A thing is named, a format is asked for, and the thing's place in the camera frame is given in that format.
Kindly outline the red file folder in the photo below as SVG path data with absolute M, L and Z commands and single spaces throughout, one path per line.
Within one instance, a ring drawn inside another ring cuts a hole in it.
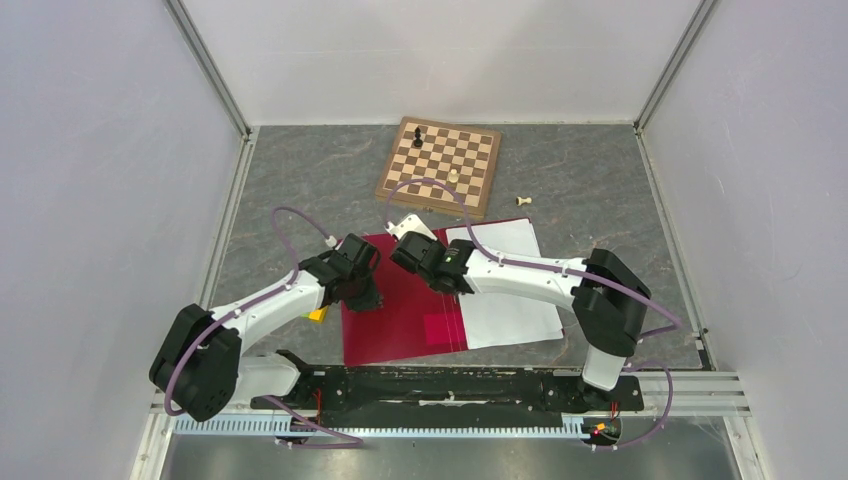
M 386 234 L 367 241 L 382 259 L 374 275 L 382 306 L 376 310 L 342 310 L 343 360 L 360 366 L 470 350 L 458 297 L 430 290 L 417 276 L 393 263 L 395 245 Z

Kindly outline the white printed paper stack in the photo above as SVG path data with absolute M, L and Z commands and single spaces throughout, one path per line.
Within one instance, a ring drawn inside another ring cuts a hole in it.
M 473 231 L 489 250 L 538 257 L 536 233 L 528 218 L 476 224 Z M 562 322 L 554 305 L 507 294 L 458 297 L 470 350 L 559 340 Z

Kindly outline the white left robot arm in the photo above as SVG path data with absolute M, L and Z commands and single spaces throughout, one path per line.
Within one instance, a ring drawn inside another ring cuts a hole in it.
M 374 278 L 378 249 L 355 234 L 300 261 L 281 280 L 229 304 L 207 310 L 196 303 L 176 315 L 154 357 L 149 379 L 172 416 L 212 419 L 232 403 L 278 397 L 291 408 L 307 405 L 312 379 L 283 354 L 247 351 L 286 323 L 340 303 L 351 311 L 380 307 Z

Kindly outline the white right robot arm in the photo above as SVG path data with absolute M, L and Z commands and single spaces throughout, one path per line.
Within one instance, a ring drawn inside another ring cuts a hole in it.
M 471 240 L 444 244 L 415 231 L 393 238 L 391 260 L 435 292 L 510 295 L 572 312 L 589 343 L 577 382 L 580 400 L 602 408 L 617 396 L 652 293 L 614 253 L 595 249 L 586 259 L 532 259 L 487 253 Z

